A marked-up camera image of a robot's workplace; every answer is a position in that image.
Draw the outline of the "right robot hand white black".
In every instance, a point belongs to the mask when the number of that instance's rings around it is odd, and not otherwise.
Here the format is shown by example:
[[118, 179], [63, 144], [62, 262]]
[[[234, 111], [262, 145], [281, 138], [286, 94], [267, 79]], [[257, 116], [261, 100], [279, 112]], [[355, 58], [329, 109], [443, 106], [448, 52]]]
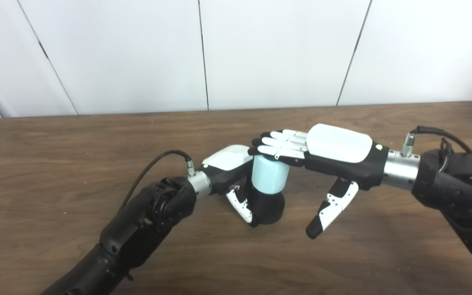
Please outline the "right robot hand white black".
[[389, 149], [365, 134], [319, 123], [309, 132], [281, 129], [252, 140], [248, 153], [293, 167], [336, 176], [337, 180], [306, 228], [317, 238], [352, 201], [359, 190], [380, 186]]

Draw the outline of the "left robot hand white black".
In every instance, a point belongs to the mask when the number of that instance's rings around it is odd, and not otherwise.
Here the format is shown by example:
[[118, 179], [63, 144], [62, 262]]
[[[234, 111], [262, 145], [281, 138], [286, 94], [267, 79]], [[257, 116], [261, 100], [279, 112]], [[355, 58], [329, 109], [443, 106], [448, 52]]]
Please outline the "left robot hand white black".
[[208, 195], [225, 196], [244, 222], [253, 227], [249, 208], [253, 156], [248, 151], [245, 145], [229, 145], [204, 159], [197, 172], [206, 176]]

